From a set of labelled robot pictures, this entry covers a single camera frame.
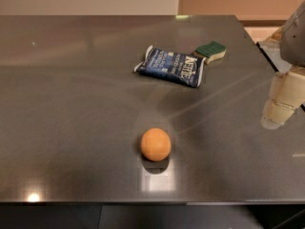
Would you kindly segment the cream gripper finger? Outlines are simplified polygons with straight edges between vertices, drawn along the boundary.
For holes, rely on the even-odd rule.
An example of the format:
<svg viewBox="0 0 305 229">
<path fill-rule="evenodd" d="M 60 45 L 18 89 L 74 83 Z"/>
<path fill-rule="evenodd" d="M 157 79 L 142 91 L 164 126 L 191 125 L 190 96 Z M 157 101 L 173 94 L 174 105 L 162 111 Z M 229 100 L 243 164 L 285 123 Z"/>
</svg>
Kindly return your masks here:
<svg viewBox="0 0 305 229">
<path fill-rule="evenodd" d="M 261 125 L 275 130 L 305 103 L 305 68 L 292 66 L 286 73 L 277 73 L 263 108 Z"/>
</svg>

